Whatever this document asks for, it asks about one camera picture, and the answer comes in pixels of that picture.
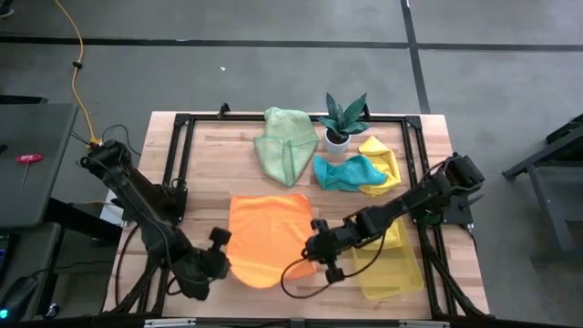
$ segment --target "blue cloth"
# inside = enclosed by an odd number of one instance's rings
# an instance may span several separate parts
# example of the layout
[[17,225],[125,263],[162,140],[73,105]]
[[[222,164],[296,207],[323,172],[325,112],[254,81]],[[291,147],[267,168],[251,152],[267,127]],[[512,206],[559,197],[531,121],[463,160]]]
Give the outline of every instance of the blue cloth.
[[357,191],[360,185],[378,185],[386,180],[386,174],[376,170],[363,155],[349,158],[339,166],[315,155],[313,171],[324,190]]

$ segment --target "yellow cable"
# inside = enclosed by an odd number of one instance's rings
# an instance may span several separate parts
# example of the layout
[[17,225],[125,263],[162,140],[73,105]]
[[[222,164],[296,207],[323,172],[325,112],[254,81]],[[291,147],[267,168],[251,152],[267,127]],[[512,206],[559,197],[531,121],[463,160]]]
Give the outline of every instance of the yellow cable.
[[[69,20],[69,22],[71,23],[71,25],[75,29],[75,33],[77,33],[77,38],[79,39],[79,44],[81,45],[81,51],[79,52],[79,58],[77,59],[77,62],[80,64],[83,60],[83,54],[85,53],[85,46],[83,45],[83,37],[81,37],[81,33],[79,33],[79,29],[77,28],[75,21],[73,20],[71,15],[69,15],[69,13],[66,11],[66,9],[60,4],[59,0],[55,0],[55,4],[58,5],[58,7],[61,9],[61,11],[63,11],[63,14],[65,14],[66,18]],[[85,105],[83,104],[83,101],[81,101],[81,97],[77,93],[77,74],[78,74],[78,72],[79,72],[79,67],[75,66],[75,70],[73,71],[73,78],[71,79],[71,90],[73,90],[73,95],[75,95],[75,99],[77,100],[77,103],[79,104],[81,109],[83,109],[83,112],[85,113],[85,120],[87,121],[87,127],[89,128],[89,136],[91,137],[91,139],[89,140],[89,143],[99,144],[101,142],[101,140],[95,137],[95,134],[93,133],[93,126],[91,125],[91,119],[89,118],[89,113],[87,112],[87,109],[85,108]]]

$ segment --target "potted plant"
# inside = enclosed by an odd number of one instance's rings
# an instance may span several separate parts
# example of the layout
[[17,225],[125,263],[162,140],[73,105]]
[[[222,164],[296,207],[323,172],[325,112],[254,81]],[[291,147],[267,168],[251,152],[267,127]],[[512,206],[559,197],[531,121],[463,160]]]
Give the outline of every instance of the potted plant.
[[365,103],[366,93],[354,100],[344,110],[340,104],[334,101],[330,94],[326,94],[328,117],[318,118],[318,120],[327,127],[323,140],[328,152],[334,154],[343,153],[348,148],[351,135],[359,134],[370,127],[368,123],[357,122],[358,117],[363,112]]

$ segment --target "yellow folded cloth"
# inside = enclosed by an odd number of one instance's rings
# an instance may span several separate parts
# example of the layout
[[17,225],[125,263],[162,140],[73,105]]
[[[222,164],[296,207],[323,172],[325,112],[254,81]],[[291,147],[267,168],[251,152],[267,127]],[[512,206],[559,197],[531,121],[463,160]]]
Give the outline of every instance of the yellow folded cloth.
[[374,136],[369,137],[358,150],[371,160],[375,169],[385,173],[387,178],[380,185],[362,185],[359,190],[367,195],[378,196],[401,183],[397,159],[392,150]]

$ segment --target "red tool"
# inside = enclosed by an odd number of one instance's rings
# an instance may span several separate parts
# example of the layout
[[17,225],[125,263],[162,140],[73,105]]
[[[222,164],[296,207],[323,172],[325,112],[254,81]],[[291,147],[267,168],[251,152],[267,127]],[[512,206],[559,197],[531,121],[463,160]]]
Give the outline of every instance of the red tool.
[[41,155],[41,154],[25,154],[25,155],[18,156],[15,160],[18,163],[26,164],[25,176],[22,177],[22,183],[20,184],[20,189],[22,189],[25,186],[26,174],[28,174],[28,165],[30,165],[30,163],[35,163],[35,162],[43,160],[43,155]]

